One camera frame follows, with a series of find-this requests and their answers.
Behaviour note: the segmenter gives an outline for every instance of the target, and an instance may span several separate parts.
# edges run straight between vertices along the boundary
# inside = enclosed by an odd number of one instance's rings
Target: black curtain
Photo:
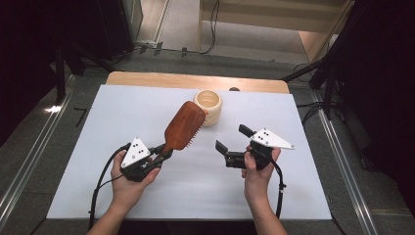
[[[0,146],[56,84],[48,17],[41,2],[0,5]]]
[[[371,143],[361,151],[397,183],[415,214],[415,4],[359,0],[365,10],[330,66]]]

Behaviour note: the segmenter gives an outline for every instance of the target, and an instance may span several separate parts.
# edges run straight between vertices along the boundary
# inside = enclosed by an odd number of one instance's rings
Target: wooden table
[[[107,84],[217,90],[229,90],[232,87],[236,87],[241,91],[290,94],[287,83],[282,80],[158,72],[114,71],[110,73]]]

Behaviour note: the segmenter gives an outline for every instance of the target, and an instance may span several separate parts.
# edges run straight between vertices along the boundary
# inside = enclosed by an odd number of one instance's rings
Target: black cable
[[[283,205],[283,194],[284,194],[284,188],[287,187],[287,185],[284,184],[284,180],[283,180],[283,171],[281,170],[280,166],[277,165],[277,163],[275,163],[275,161],[272,159],[272,157],[270,158],[271,163],[274,165],[275,167],[275,171],[277,171],[278,176],[280,177],[280,184],[278,187],[278,203],[277,203],[277,210],[275,211],[275,215],[280,218],[281,215],[281,208]]]
[[[213,25],[212,21],[213,21],[213,13],[215,9],[216,9],[216,16],[215,16],[214,25]],[[205,52],[202,52],[201,54],[207,54],[214,48],[214,43],[216,41],[216,23],[217,23],[218,13],[219,13],[219,0],[217,0],[216,3],[214,4],[213,10],[211,11],[211,15],[210,15],[211,44],[210,44],[210,47]]]
[[[34,227],[33,228],[33,230],[30,232],[30,235],[33,235],[35,232],[36,232],[36,230],[40,227],[40,225],[42,225],[43,224],[43,222],[46,220],[46,216],[44,216],[43,218],[42,218],[42,220],[40,220],[40,222],[39,223],[37,223],[37,225],[36,225],[36,227]]]
[[[310,107],[310,106],[322,105],[322,104],[323,102],[313,102],[313,103],[309,103],[305,105],[297,105],[297,108]]]
[[[132,52],[130,52],[130,53],[127,53],[127,54],[125,54],[125,55],[129,55],[129,54],[132,54],[132,53],[134,53],[134,52],[137,52],[137,51],[141,51],[141,49],[142,48],[144,48],[144,46],[143,47],[136,47],[135,49],[134,49],[134,51],[132,51]],[[175,50],[175,49],[162,49],[162,48],[152,48],[152,47],[146,47],[146,50],[155,50],[155,51],[166,51],[166,52],[180,52],[180,53],[183,53],[183,51],[181,51],[181,50]],[[195,51],[186,51],[186,53],[189,53],[189,54],[202,54],[201,52],[195,52]]]
[[[336,226],[339,228],[340,232],[342,233],[342,235],[347,235],[345,233],[345,231],[342,229],[342,227],[340,226],[339,222],[336,220],[335,216],[332,214],[332,212],[330,211],[330,215],[332,216],[332,221],[336,224]]]
[[[120,151],[122,151],[122,150],[128,150],[128,148],[130,147],[130,145],[131,145],[131,143],[128,143],[128,144],[126,144],[126,145],[124,145],[124,146],[120,147],[118,150],[116,150],[116,151],[113,153],[113,155],[112,155],[112,156],[108,159],[108,161],[107,161],[106,165],[104,166],[103,172],[101,173],[100,179],[98,180],[98,183],[97,183],[97,187],[95,188],[95,190],[94,190],[94,194],[93,194],[93,196],[92,196],[91,211],[89,212],[89,229],[88,229],[88,230],[90,230],[90,229],[92,228],[92,226],[94,226],[94,219],[95,219],[95,207],[96,207],[96,204],[97,204],[98,192],[100,191],[100,188],[101,188],[102,186],[104,186],[105,184],[107,184],[107,183],[109,183],[109,182],[111,182],[111,181],[114,181],[114,180],[116,180],[116,179],[118,179],[118,178],[122,177],[122,175],[121,175],[121,176],[118,176],[117,178],[111,179],[111,180],[109,180],[109,181],[107,181],[107,182],[105,182],[104,184],[102,184],[102,185],[101,185],[101,182],[103,181],[104,175],[105,175],[105,173],[107,172],[107,169],[108,169],[108,167],[110,166],[110,164],[111,164],[111,162],[113,161],[113,159],[115,158],[115,156],[116,156],[116,155],[117,155]]]
[[[320,110],[321,107],[320,106],[314,106],[312,107],[304,116],[304,118],[302,119],[302,126],[305,126],[305,123],[307,122],[307,120],[309,118],[311,118],[313,115],[315,115],[317,113],[318,110]]]

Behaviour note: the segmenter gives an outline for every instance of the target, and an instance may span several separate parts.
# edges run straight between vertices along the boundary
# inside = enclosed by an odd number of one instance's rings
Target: gray floor
[[[166,15],[167,22],[177,23],[177,15]],[[306,56],[300,45],[300,38],[289,30],[271,32],[273,37],[264,40],[257,38],[259,33],[269,33],[265,28],[242,28],[222,24],[217,30],[217,41],[212,55],[192,55],[181,57],[180,53],[162,52],[154,56],[154,51],[144,54],[132,54],[123,58],[115,67],[121,71],[157,71],[172,73],[189,73],[203,75],[222,75],[233,77],[251,77],[259,79],[278,79],[290,74],[298,64],[306,63]],[[224,32],[232,33],[225,37]],[[209,45],[207,37],[203,47]],[[165,25],[161,33],[163,48],[181,49],[193,43],[191,39],[181,39],[181,33]],[[77,76],[67,108],[58,122],[56,129],[47,143],[39,162],[28,179],[19,200],[14,206],[0,234],[29,234],[49,210],[51,200],[57,190],[65,171],[71,152],[81,132],[84,119],[76,126],[82,115],[79,109],[92,106],[100,84],[106,82],[108,73],[101,68],[89,68],[84,76]],[[311,91],[306,82],[306,74],[289,83],[290,91],[297,104],[313,102]],[[50,114],[45,109],[55,102],[55,90],[45,96],[37,107],[19,125],[14,134],[0,149],[0,193],[3,195],[12,184],[15,175],[23,164],[30,148]],[[301,117],[308,108],[299,109]],[[379,234],[415,234],[415,220],[402,201],[395,183],[381,172],[370,172],[360,164],[356,149],[346,126],[332,114],[333,124],[346,152],[356,182],[371,212]],[[312,117],[305,126],[305,133],[315,160],[331,212],[346,234],[364,234],[353,203],[346,189],[344,179],[339,171],[332,148],[328,141],[319,116]],[[284,220],[289,234],[341,234],[333,221],[292,221]],[[83,234],[87,221],[46,220],[36,234]],[[251,224],[220,222],[160,222],[136,223],[139,231],[145,228],[160,232],[167,227],[170,234],[250,234]]]

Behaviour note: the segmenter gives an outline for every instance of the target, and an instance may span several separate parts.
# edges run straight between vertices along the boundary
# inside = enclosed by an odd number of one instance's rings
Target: wooden hairbrush
[[[185,102],[165,129],[165,145],[158,157],[188,146],[204,123],[205,117],[205,112],[199,106],[191,101]]]

